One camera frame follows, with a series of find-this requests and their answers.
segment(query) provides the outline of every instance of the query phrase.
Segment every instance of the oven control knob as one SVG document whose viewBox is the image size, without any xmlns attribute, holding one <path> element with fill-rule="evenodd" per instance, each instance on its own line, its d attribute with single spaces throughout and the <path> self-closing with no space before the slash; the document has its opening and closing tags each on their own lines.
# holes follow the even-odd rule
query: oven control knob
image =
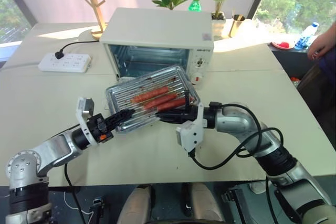
<svg viewBox="0 0 336 224">
<path fill-rule="evenodd" d="M 201 73 L 193 73 L 191 75 L 191 83 L 192 84 L 198 84 L 201 82 L 201 79 L 202 79 L 202 74 Z"/>
</svg>

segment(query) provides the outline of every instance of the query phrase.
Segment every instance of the table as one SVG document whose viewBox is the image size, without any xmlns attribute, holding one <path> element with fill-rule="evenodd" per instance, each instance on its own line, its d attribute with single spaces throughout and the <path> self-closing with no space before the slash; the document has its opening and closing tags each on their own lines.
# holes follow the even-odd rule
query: table
<svg viewBox="0 0 336 224">
<path fill-rule="evenodd" d="M 93 98 L 95 113 L 110 114 L 104 91 L 116 79 L 99 43 L 69 49 L 93 56 L 93 65 L 84 74 L 40 72 L 36 65 L 22 66 L 41 60 L 47 52 L 59 50 L 73 41 L 76 33 L 83 36 L 86 29 L 90 30 L 85 27 L 91 25 L 38 24 L 4 66 L 5 70 L 0 71 L 0 166 L 5 167 L 16 152 L 32 148 L 77 124 L 75 108 L 79 96 Z M 67 30 L 67 35 L 71 30 L 73 37 L 41 37 L 43 34 L 55 36 L 62 30 Z M 248 59 L 248 53 L 255 59 Z M 336 152 L 265 45 L 214 54 L 204 83 L 210 84 L 197 88 L 204 104 L 239 101 L 248 105 L 260 121 L 282 130 L 285 147 L 313 176 L 336 172 L 336 164 L 332 162 Z M 177 144 L 175 128 L 176 125 L 156 122 L 126 135 L 118 134 L 103 146 L 85 150 L 69 163 L 73 184 L 233 181 L 265 177 L 253 158 L 234 157 L 218 170 L 202 170 Z M 206 130 L 204 142 L 197 150 L 198 159 L 205 165 L 217 164 L 237 145 L 238 141 L 228 134 Z M 49 178 L 50 186 L 67 185 L 62 167 L 52 169 Z M 0 185 L 8 185 L 5 176 L 0 177 Z"/>
</svg>

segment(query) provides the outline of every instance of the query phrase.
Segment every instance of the toaster oven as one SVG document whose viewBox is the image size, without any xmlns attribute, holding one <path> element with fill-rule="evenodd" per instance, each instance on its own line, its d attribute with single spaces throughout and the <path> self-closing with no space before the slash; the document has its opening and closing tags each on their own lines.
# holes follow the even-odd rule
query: toaster oven
<svg viewBox="0 0 336 224">
<path fill-rule="evenodd" d="M 211 14 L 117 8 L 100 38 L 117 78 L 179 65 L 193 84 L 213 54 Z"/>
</svg>

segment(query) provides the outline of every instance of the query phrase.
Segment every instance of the white power strip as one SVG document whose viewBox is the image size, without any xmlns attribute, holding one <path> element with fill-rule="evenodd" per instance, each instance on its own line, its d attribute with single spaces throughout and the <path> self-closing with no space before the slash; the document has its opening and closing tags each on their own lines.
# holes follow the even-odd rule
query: white power strip
<svg viewBox="0 0 336 224">
<path fill-rule="evenodd" d="M 91 62 L 87 54 L 64 54 L 57 59 L 55 54 L 46 54 L 38 65 L 41 71 L 85 73 Z"/>
</svg>

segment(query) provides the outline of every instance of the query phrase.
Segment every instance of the person's arm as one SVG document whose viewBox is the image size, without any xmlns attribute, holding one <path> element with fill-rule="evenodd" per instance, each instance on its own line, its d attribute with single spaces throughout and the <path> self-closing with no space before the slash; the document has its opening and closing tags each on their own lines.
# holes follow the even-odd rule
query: person's arm
<svg viewBox="0 0 336 224">
<path fill-rule="evenodd" d="M 307 55 L 310 60 L 317 60 L 326 54 L 332 47 L 336 45 L 336 22 L 319 37 L 314 40 L 308 49 Z"/>
</svg>

